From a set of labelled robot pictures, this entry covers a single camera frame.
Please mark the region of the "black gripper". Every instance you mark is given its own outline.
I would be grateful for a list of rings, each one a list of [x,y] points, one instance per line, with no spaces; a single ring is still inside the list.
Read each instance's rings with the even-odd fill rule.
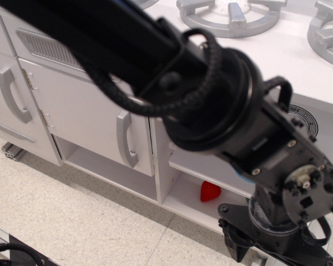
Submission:
[[[322,247],[331,237],[324,217],[318,219],[325,238],[311,237],[308,226],[291,227],[290,231],[267,229],[252,220],[249,208],[234,204],[218,207],[219,226],[231,257],[240,263],[248,250],[255,247],[286,265],[333,265],[333,257]]]

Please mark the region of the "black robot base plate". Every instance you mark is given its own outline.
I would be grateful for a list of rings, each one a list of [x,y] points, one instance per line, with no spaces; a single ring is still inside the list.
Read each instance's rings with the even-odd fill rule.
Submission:
[[[0,253],[6,251],[9,251],[9,258],[0,258],[0,265],[58,265],[15,238],[13,242],[0,243]]]

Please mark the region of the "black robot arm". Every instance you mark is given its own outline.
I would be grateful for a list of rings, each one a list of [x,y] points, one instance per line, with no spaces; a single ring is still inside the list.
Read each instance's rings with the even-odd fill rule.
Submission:
[[[287,265],[333,265],[333,164],[289,115],[291,84],[263,80],[205,29],[179,32],[131,1],[0,1],[63,43],[111,101],[160,117],[180,148],[217,156],[255,183],[248,206],[221,204],[231,256],[257,247]]]

